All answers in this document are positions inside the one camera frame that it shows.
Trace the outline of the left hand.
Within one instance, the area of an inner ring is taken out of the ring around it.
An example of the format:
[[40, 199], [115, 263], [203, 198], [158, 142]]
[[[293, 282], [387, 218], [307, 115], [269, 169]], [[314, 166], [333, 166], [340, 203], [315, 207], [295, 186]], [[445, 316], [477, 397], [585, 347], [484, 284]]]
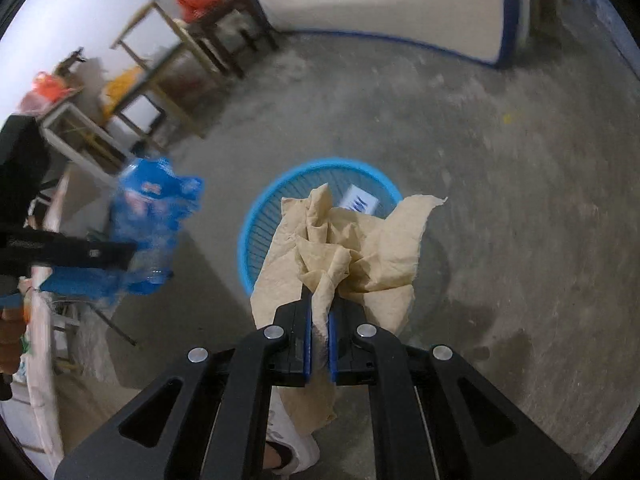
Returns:
[[13, 375], [20, 366], [23, 354], [22, 338], [26, 333], [27, 318], [23, 306], [1, 311], [0, 370]]

